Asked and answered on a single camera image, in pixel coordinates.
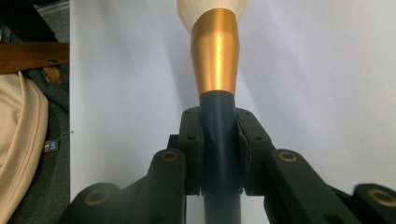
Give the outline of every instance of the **bag strap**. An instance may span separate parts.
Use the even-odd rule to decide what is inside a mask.
[[[69,63],[68,43],[1,43],[0,75]]]

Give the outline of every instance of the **brass insert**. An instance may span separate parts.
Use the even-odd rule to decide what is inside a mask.
[[[95,189],[85,196],[85,204],[93,206],[104,203],[110,196],[109,188],[103,187]]]
[[[289,152],[281,152],[279,153],[279,158],[282,161],[297,161],[297,157],[294,154]]]
[[[199,95],[207,91],[235,94],[239,38],[231,10],[204,13],[191,30],[191,58]]]
[[[396,197],[382,189],[369,189],[368,194],[371,199],[385,205],[386,207],[396,207]]]
[[[166,151],[161,155],[163,161],[175,161],[177,159],[176,152],[173,151]]]

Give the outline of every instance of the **gray fabric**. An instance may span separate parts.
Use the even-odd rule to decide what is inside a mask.
[[[8,223],[57,223],[70,202],[69,68],[60,68],[62,86],[47,81],[43,70],[23,72],[49,99],[46,140],[60,140],[60,150],[41,156],[33,182]]]
[[[55,33],[59,42],[69,43],[70,36],[70,14],[69,8],[61,9],[42,16],[50,29]]]

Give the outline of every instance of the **dark blue pole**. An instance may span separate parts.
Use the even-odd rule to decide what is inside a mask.
[[[232,93],[208,91],[200,96],[204,129],[203,192],[206,224],[239,224],[239,153]]]

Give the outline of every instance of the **dark rod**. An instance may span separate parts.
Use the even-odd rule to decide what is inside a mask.
[[[227,91],[202,94],[200,116],[205,140],[205,223],[240,224],[239,160],[233,94]]]
[[[0,22],[22,42],[57,42],[55,34],[27,0],[0,0]]]

